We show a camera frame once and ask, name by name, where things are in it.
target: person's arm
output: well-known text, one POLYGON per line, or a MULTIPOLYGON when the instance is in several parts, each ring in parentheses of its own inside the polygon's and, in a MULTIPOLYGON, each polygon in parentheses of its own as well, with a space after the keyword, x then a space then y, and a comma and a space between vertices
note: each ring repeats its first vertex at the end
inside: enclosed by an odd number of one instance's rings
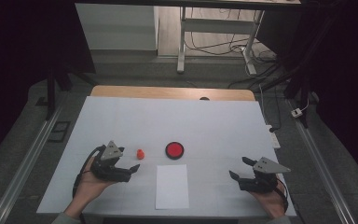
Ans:
MULTIPOLYGON (((283 192, 283 184, 281 181, 278 181, 277 188, 283 192)), ((268 224, 290 224, 290 219, 284 213, 283 199, 281 196, 272 191, 270 193, 251 193, 261 204, 264 210, 267 212, 268 216, 272 219, 268 224)))
POLYGON ((95 177, 90 172, 90 167, 94 158, 91 158, 86 165, 77 187, 76 195, 66 207, 65 211, 59 214, 52 224, 77 224, 80 223, 79 217, 87 204, 92 202, 110 185, 115 182, 103 181, 95 177))

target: hand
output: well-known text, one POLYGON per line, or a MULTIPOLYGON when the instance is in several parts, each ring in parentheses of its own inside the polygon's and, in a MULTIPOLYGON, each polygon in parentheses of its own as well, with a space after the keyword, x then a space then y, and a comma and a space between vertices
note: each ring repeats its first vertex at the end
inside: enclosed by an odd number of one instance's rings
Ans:
MULTIPOLYGON (((278 181, 277 188, 281 192, 284 191, 283 184, 281 183, 281 181, 278 181)), ((268 213, 270 218, 274 219, 284 216, 283 199, 277 192, 272 191, 270 193, 255 193, 255 192, 249 192, 249 193, 251 193, 258 200, 258 202, 268 213)))
POLYGON ((69 217, 78 219, 87 204, 98 198, 107 187, 116 183, 112 181, 104 181, 95 177, 90 171, 93 161, 94 157, 89 159, 77 187, 76 195, 64 211, 69 217))

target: white table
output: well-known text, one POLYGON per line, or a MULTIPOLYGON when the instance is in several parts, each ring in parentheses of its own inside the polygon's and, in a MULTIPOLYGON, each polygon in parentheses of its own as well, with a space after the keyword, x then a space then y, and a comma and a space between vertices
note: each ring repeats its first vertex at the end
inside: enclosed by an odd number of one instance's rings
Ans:
MULTIPOLYGON (((266 216, 253 196, 241 191, 228 174, 231 170, 241 177, 253 177, 252 167, 241 161, 242 156, 277 161, 258 102, 94 96, 83 105, 37 213, 63 211, 71 201, 84 160, 110 140, 125 148, 117 167, 141 166, 129 183, 109 187, 84 213, 104 217, 266 216), (172 141, 185 147, 184 156, 177 161, 165 155, 172 141), (138 148, 145 152, 141 161, 136 159, 138 148), (189 208, 157 210, 157 166, 171 164, 187 166, 189 208)), ((286 214, 296 215, 291 202, 286 214)))

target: red button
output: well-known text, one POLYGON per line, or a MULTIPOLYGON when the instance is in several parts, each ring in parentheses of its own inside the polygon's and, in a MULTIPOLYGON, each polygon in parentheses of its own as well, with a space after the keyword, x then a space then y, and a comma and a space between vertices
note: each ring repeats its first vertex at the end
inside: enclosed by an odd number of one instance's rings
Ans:
POLYGON ((136 157, 138 158, 138 160, 143 160, 145 157, 145 153, 141 149, 138 149, 136 151, 136 157))
POLYGON ((178 142, 171 142, 165 147, 165 153, 172 160, 177 160, 183 156, 185 149, 178 142))

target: white paper sheet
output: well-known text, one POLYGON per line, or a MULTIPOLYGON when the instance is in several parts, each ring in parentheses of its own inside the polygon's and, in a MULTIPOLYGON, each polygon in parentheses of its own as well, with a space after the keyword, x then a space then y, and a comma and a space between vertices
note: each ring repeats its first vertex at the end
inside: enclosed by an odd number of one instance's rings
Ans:
POLYGON ((156 209, 188 208, 186 165, 157 167, 156 209))

